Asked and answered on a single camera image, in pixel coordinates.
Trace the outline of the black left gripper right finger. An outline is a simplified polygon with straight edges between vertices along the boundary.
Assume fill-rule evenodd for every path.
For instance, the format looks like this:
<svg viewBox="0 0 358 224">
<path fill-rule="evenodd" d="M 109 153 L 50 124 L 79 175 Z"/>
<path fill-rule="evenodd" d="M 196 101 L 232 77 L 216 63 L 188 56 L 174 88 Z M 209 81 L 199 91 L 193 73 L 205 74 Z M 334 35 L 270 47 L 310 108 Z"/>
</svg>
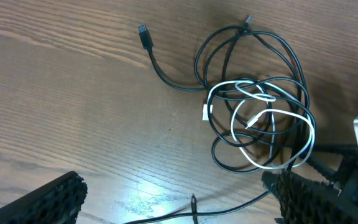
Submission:
<svg viewBox="0 0 358 224">
<path fill-rule="evenodd" d="M 281 217 L 276 223 L 358 224 L 358 202 L 345 190 L 289 171 L 265 171 L 262 182 L 279 201 Z"/>
</svg>

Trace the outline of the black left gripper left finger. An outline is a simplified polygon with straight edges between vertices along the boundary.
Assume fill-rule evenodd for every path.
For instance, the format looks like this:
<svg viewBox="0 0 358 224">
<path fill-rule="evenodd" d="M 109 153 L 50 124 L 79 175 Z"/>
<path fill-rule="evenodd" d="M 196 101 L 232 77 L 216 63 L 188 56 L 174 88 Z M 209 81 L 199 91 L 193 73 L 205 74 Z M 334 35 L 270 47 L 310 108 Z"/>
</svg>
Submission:
<svg viewBox="0 0 358 224">
<path fill-rule="evenodd" d="M 88 187 L 70 171 L 0 208 L 0 224 L 75 224 Z"/>
</svg>

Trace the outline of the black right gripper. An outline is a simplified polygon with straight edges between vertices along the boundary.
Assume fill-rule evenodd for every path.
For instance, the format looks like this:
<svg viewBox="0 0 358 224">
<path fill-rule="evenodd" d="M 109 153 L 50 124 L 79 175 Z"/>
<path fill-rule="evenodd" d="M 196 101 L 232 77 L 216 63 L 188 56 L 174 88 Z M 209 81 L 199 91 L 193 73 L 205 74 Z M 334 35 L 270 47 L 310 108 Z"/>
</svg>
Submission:
<svg viewBox="0 0 358 224">
<path fill-rule="evenodd" d="M 318 144 L 313 150 L 343 156 L 358 155 L 358 147 L 355 144 Z M 358 157 L 343 157 L 337 171 L 314 155 L 310 155 L 306 162 L 328 181 L 338 180 L 341 189 L 339 198 L 358 207 Z"/>
</svg>

